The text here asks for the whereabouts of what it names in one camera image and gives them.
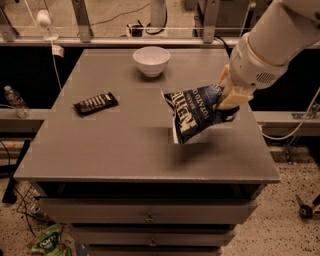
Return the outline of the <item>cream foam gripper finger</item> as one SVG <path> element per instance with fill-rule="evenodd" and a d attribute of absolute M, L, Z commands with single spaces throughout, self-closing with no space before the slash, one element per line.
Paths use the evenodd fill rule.
<path fill-rule="evenodd" d="M 222 96 L 226 97 L 232 89 L 232 79 L 231 79 L 229 64 L 224 66 L 217 84 L 219 87 L 222 88 Z"/>
<path fill-rule="evenodd" d="M 229 110 L 247 103 L 253 98 L 254 89 L 242 86 L 228 86 L 223 89 L 216 108 Z"/>

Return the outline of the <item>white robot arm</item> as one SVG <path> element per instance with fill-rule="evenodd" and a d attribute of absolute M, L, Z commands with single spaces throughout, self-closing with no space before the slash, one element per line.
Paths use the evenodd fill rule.
<path fill-rule="evenodd" d="M 273 0 L 233 48 L 218 80 L 216 108 L 228 110 L 271 87 L 303 49 L 320 41 L 320 0 Z"/>

